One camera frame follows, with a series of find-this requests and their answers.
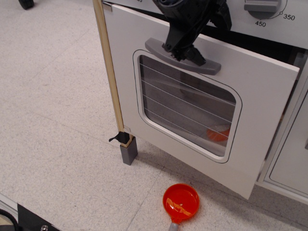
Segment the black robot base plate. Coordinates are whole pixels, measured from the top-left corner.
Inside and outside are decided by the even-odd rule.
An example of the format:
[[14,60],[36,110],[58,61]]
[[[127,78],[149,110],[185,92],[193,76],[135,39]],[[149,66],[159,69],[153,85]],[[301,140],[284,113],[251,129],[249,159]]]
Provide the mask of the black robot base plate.
[[0,225],[1,231],[60,231],[20,204],[17,204],[17,209],[1,207],[0,219],[6,223]]

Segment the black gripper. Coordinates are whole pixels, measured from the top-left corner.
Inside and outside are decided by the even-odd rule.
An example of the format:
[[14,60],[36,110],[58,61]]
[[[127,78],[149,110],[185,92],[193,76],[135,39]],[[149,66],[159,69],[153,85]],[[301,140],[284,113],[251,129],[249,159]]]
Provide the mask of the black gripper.
[[205,58],[194,47],[194,30],[175,22],[169,23],[167,39],[163,44],[165,51],[172,53],[177,60],[189,60],[198,66],[206,63]]

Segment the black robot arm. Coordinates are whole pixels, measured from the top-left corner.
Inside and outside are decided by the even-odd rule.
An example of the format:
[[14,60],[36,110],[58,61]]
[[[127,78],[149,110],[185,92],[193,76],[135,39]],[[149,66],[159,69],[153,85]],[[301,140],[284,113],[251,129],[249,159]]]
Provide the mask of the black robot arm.
[[198,66],[206,63],[193,46],[208,22],[230,31],[232,22],[225,0],[155,0],[154,4],[169,21],[169,33],[163,48],[177,60],[189,60]]

